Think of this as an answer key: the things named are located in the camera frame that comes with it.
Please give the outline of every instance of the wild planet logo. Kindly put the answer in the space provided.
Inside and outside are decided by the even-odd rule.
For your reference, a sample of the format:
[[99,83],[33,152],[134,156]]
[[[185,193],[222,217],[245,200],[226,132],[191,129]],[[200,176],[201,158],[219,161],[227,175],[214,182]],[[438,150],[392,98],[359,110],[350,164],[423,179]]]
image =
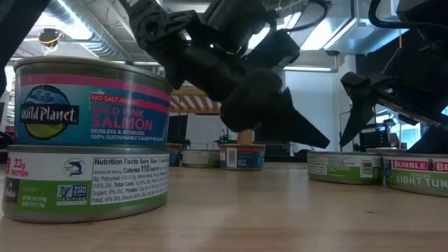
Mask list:
[[31,137],[39,140],[57,137],[78,121],[79,106],[70,105],[67,96],[51,85],[33,88],[20,107],[20,122]]

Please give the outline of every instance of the nutrition facts label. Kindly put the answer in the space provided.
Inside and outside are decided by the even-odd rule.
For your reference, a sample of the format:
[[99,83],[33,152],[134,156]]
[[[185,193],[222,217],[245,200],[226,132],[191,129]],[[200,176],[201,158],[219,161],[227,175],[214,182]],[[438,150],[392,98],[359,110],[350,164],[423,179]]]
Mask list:
[[326,156],[308,156],[308,172],[310,174],[327,175],[328,159]]
[[91,205],[131,202],[168,191],[168,155],[94,157]]

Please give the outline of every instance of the non-gmo verified logo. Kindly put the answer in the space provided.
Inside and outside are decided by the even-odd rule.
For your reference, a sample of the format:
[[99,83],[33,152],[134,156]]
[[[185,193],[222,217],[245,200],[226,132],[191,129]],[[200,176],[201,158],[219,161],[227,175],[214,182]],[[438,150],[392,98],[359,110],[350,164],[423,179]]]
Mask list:
[[58,185],[57,206],[87,204],[88,185]]

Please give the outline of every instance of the barcode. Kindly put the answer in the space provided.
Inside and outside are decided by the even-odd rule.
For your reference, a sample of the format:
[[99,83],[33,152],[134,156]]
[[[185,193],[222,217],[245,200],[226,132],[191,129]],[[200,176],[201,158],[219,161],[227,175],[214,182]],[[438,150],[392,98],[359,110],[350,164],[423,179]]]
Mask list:
[[373,178],[373,169],[371,160],[361,161],[361,178]]
[[227,167],[238,168],[237,151],[238,150],[236,148],[227,148]]

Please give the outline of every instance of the window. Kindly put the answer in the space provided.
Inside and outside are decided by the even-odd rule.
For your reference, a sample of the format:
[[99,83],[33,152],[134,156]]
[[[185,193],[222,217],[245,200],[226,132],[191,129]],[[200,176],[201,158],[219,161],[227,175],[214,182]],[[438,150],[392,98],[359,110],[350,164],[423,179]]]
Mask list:
[[[384,115],[384,112],[380,113],[381,115],[376,117],[377,123],[382,123],[385,120],[392,118],[392,113],[387,113]],[[400,124],[396,118],[393,119],[397,125],[391,127],[391,133],[397,134],[397,137],[400,138]],[[407,144],[407,148],[411,148],[418,140],[421,138],[421,128],[420,123],[415,126],[403,124],[401,125],[401,142]]]

